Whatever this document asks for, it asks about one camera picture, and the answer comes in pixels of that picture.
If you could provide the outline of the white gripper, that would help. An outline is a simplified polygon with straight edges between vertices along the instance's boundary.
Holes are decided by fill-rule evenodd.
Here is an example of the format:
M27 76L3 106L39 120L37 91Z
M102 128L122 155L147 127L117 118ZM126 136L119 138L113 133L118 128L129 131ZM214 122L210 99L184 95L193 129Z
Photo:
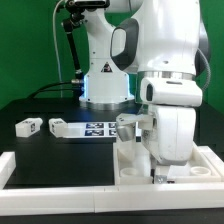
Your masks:
M162 165L185 165L192 154L202 90L191 80L145 77L140 98L152 116L152 126L142 131L145 148ZM167 182L170 167L162 165L156 166L155 184Z

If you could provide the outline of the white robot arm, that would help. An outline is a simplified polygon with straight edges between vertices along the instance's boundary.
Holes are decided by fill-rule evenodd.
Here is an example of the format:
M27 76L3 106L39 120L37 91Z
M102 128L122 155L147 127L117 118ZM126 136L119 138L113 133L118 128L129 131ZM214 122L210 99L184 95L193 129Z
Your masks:
M199 0L135 0L135 14L110 25L100 7L85 11L90 70L81 102L106 109L135 100L144 111L116 119L115 181L149 184L157 166L184 166L191 158L199 52Z

